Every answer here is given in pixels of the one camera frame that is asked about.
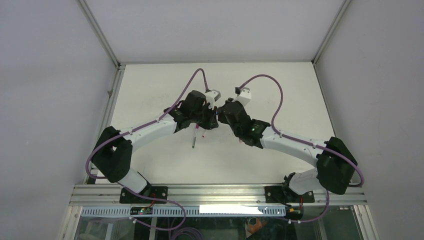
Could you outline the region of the grey pen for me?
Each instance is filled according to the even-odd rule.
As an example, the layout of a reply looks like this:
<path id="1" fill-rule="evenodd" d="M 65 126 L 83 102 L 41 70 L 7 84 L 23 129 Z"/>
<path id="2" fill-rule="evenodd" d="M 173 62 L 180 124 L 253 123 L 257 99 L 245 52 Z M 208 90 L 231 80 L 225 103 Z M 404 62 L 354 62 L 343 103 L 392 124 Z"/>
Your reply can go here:
<path id="1" fill-rule="evenodd" d="M 193 139 L 192 139 L 192 148 L 194 149 L 195 148 L 195 146 L 196 146 L 196 140 L 197 140 L 197 132 L 198 132 L 198 129 L 199 129 L 199 125 L 198 124 L 196 124 L 195 125 L 195 128 L 194 128 L 194 132 L 193 132 Z"/>

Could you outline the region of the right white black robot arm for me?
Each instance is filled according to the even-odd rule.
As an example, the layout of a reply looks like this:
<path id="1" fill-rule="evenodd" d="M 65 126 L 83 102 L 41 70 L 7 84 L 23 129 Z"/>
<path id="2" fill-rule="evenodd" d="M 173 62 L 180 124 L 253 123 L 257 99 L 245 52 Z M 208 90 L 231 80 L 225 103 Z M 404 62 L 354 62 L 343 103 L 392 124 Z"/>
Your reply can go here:
<path id="1" fill-rule="evenodd" d="M 293 172 L 284 178 L 282 196 L 287 202 L 294 203 L 306 192 L 317 189 L 343 195 L 350 186 L 358 163 L 339 138 L 324 141 L 278 133 L 272 124 L 251 118 L 238 101 L 227 100 L 217 112 L 218 121 L 229 125 L 244 144 L 282 152 L 312 166 L 310 170 Z"/>

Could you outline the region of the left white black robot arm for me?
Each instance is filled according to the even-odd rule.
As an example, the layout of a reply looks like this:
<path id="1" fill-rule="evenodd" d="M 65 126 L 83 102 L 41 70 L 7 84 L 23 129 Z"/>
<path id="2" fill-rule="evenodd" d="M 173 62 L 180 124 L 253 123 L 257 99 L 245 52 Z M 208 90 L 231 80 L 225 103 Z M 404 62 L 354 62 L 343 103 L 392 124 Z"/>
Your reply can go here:
<path id="1" fill-rule="evenodd" d="M 109 126 L 101 133 L 90 162 L 111 183 L 118 183 L 131 190 L 131 197 L 145 203 L 151 196 L 151 184 L 141 173 L 131 168 L 132 155 L 139 148 L 161 137 L 175 134 L 190 125 L 206 130 L 218 127 L 216 101 L 218 90 L 202 93 L 192 90 L 177 105 L 166 108 L 159 118 L 141 126 L 115 129 Z"/>

